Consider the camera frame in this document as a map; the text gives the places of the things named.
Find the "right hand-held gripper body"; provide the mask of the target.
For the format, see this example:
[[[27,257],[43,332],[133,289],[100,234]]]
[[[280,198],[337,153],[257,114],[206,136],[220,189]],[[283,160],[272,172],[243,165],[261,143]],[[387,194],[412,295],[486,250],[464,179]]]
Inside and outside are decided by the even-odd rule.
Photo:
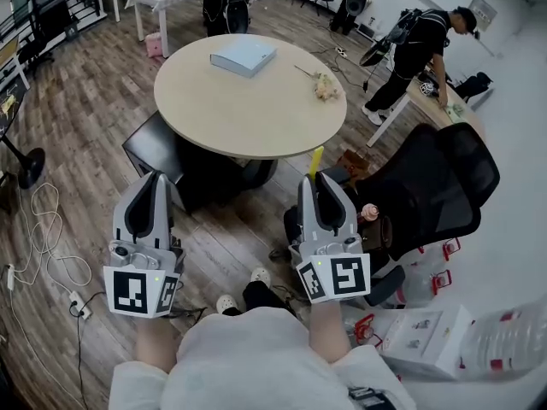
[[[291,264],[312,304],[365,296],[371,291],[370,257],[353,236],[315,236],[289,247]]]

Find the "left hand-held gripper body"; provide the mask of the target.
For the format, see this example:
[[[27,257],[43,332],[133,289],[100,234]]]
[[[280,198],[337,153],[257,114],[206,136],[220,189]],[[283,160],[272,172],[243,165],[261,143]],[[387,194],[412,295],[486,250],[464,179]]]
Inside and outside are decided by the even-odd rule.
[[[103,277],[109,311],[133,317],[165,317],[184,271],[185,251],[172,229],[158,236],[114,239]]]

